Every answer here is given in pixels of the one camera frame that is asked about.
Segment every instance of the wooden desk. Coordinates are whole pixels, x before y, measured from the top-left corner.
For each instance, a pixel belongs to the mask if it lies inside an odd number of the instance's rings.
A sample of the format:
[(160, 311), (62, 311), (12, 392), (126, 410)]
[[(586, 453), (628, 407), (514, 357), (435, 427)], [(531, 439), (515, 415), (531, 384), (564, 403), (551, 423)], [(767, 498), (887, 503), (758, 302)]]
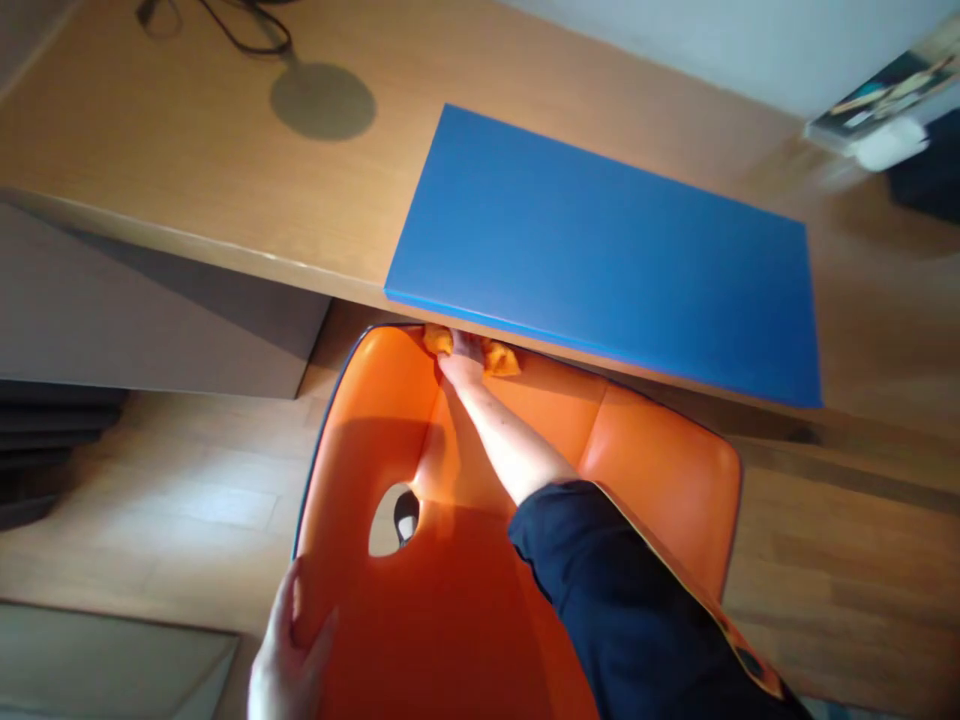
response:
[(391, 307), (383, 282), (455, 103), (807, 223), (827, 408), (806, 415), (960, 438), (960, 233), (892, 206), (882, 178), (835, 195), (801, 182), (795, 118), (486, 0), (339, 0), (277, 14), (299, 62), (354, 73), (376, 116), (352, 139), (311, 139), (271, 107), (287, 66), (242, 56), (198, 3), (178, 5), (168, 39), (129, 4), (79, 9), (0, 106), (0, 186), (86, 229)]

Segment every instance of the person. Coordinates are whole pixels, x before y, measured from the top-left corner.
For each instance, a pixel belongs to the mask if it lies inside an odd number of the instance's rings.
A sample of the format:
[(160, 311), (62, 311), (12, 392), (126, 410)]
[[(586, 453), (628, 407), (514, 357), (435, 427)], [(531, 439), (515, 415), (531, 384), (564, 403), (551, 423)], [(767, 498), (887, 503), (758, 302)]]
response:
[[(478, 343), (453, 337), (440, 369), (517, 504), (510, 539), (566, 628), (600, 717), (809, 720), (785, 686), (780, 700), (748, 677), (716, 622), (607, 496), (484, 386)], [(312, 648), (294, 647), (298, 571), (294, 562), (254, 662), (254, 720), (316, 717), (336, 618)]]

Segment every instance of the black cable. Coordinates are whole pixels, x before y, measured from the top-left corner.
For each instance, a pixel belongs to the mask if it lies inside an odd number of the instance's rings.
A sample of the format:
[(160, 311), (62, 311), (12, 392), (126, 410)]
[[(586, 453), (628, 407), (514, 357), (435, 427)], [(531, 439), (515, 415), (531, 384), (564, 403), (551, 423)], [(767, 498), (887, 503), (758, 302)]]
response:
[[(144, 30), (148, 30), (148, 25), (150, 24), (151, 18), (153, 18), (154, 12), (156, 11), (157, 4), (160, 0), (143, 0), (137, 7), (137, 20)], [(253, 15), (258, 20), (269, 23), (273, 25), (277, 30), (280, 31), (283, 39), (276, 45), (270, 47), (256, 47), (254, 45), (248, 45), (247, 43), (240, 42), (237, 40), (236, 36), (230, 31), (230, 28), (227, 27), (226, 23), (220, 19), (220, 16), (217, 15), (216, 11), (210, 6), (210, 3), (207, 0), (198, 0), (198, 2), (207, 9), (207, 12), (210, 13), (210, 17), (213, 18), (214, 22), (220, 26), (220, 29), (223, 30), (223, 34), (227, 36), (227, 39), (233, 43), (233, 46), (237, 48), (240, 52), (246, 55), (256, 55), (258, 57), (264, 56), (281, 56), (293, 49), (293, 36), (290, 34), (290, 31), (287, 29), (287, 26), (284, 25), (280, 20), (271, 13), (261, 7), (262, 5), (286, 5), (291, 2), (296, 2), (296, 0), (237, 0), (237, 2), (232, 3), (237, 7), (242, 8)]]

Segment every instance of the blue binder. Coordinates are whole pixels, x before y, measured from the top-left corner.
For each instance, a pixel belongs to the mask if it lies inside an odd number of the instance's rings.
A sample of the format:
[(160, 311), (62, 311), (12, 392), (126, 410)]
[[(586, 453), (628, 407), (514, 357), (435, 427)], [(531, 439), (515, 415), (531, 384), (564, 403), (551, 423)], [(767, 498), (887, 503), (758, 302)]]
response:
[(822, 406), (801, 223), (451, 105), (385, 291), (673, 376)]

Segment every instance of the orange office chair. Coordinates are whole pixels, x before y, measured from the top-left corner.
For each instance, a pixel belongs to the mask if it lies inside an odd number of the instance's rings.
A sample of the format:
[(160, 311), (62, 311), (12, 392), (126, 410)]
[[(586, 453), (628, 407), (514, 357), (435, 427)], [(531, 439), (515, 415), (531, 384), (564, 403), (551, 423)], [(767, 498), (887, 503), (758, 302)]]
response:
[[(381, 326), (361, 338), (317, 446), (294, 633), (312, 642), (339, 606), (324, 720), (595, 718), (563, 626), (507, 537), (514, 505), (422, 333)], [(736, 452), (603, 377), (517, 354), (522, 374), (488, 379), (490, 389), (655, 536), (651, 547), (715, 610), (740, 498)], [(374, 513), (398, 482), (420, 500), (417, 531), (370, 557)]]

